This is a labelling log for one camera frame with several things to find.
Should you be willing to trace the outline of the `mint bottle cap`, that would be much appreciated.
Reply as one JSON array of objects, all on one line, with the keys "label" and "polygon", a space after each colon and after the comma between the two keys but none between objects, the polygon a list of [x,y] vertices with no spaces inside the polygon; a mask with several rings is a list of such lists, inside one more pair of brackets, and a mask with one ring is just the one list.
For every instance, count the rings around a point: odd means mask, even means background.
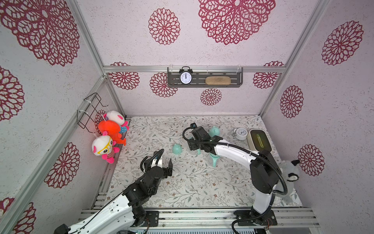
[{"label": "mint bottle cap", "polygon": [[180,144],[174,144],[172,147],[172,153],[175,155],[180,155],[182,154],[183,147]]},{"label": "mint bottle cap", "polygon": [[213,126],[210,128],[209,133],[210,137],[219,136],[220,135],[220,129],[217,126]]}]

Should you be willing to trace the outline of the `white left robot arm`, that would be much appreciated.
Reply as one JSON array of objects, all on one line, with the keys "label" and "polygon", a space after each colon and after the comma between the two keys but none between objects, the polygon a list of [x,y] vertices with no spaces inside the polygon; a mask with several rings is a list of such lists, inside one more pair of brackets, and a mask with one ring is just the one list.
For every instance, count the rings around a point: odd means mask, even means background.
[{"label": "white left robot arm", "polygon": [[140,226],[147,214],[142,205],[157,193],[161,180],[172,176],[172,169],[171,161],[166,168],[150,168],[101,210],[70,227],[62,224],[54,233],[115,234],[131,226]]}]

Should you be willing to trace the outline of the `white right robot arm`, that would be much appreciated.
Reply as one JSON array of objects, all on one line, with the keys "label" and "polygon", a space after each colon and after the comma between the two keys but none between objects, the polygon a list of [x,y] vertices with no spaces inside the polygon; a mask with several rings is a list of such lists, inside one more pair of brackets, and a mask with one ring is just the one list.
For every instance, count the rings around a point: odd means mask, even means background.
[{"label": "white right robot arm", "polygon": [[188,151],[172,159],[174,172],[162,182],[149,208],[226,208],[252,206],[263,213],[272,206],[280,169],[269,151],[250,151],[203,127],[180,132]]}]

